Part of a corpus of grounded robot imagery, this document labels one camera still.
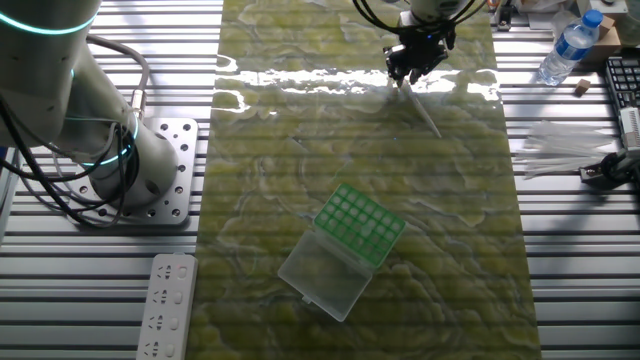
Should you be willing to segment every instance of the metal mounting plate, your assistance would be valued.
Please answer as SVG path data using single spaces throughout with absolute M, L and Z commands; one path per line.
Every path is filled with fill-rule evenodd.
M 150 118 L 145 119 L 145 124 L 152 131 L 163 135 L 176 150 L 178 155 L 176 178 L 163 196 L 146 206 L 125 211 L 124 215 L 126 216 L 122 216 L 117 225 L 181 225 L 189 217 L 189 198 L 191 197 L 191 183 L 198 141 L 198 123 L 193 119 Z M 91 187 L 88 177 L 70 182 L 69 185 L 75 192 L 82 194 L 89 200 L 101 200 Z M 70 205 L 72 208 L 82 207 L 81 204 L 73 200 L 70 201 Z M 105 205 L 95 210 L 85 211 L 83 215 L 95 222 L 109 222 L 116 212 L 117 209 L 113 206 Z

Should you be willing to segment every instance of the pipette tip box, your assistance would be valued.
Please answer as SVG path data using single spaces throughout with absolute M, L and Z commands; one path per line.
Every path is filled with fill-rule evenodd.
M 342 184 L 316 215 L 278 276 L 343 321 L 398 241 L 406 222 Z

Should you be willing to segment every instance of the water bottle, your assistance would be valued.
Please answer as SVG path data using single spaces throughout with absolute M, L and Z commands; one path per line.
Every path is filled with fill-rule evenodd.
M 564 28 L 553 50 L 538 70 L 540 78 L 547 85 L 556 86 L 563 82 L 578 61 L 587 55 L 598 41 L 598 26 L 601 22 L 602 13 L 592 9 L 582 19 L 576 19 Z

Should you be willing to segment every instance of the clear plastic lid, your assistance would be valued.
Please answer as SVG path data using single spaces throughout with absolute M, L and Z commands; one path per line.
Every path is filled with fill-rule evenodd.
M 338 321 L 343 321 L 364 291 L 375 269 L 364 266 L 322 231 L 308 230 L 278 276 Z

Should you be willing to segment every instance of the power strip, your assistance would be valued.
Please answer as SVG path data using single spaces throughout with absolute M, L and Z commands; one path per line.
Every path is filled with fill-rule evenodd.
M 184 359 L 197 264 L 191 255 L 153 259 L 136 360 Z

